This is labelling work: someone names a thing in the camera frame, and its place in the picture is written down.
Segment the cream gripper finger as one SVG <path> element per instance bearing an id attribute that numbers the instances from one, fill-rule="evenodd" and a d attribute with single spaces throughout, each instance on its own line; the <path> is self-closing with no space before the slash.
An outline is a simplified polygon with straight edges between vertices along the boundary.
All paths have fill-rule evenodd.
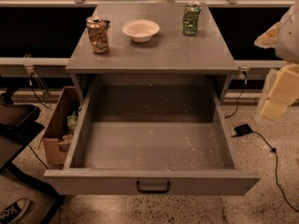
<path id="1" fill-rule="evenodd" d="M 277 120 L 298 99 L 299 64 L 288 63 L 278 70 L 260 111 L 260 116 L 267 120 Z"/>
<path id="2" fill-rule="evenodd" d="M 256 47 L 262 49 L 274 48 L 277 43 L 278 22 L 272 25 L 266 32 L 258 36 L 254 41 Z"/>

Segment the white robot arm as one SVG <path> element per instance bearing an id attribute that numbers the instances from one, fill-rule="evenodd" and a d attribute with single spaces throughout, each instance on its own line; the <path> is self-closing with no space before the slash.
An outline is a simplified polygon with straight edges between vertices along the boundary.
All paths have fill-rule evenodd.
<path id="1" fill-rule="evenodd" d="M 270 123 L 281 118 L 299 99 L 299 1 L 279 22 L 258 36 L 254 45 L 263 49 L 274 48 L 276 56 L 286 62 L 279 70 L 270 70 L 258 103 L 256 121 Z"/>

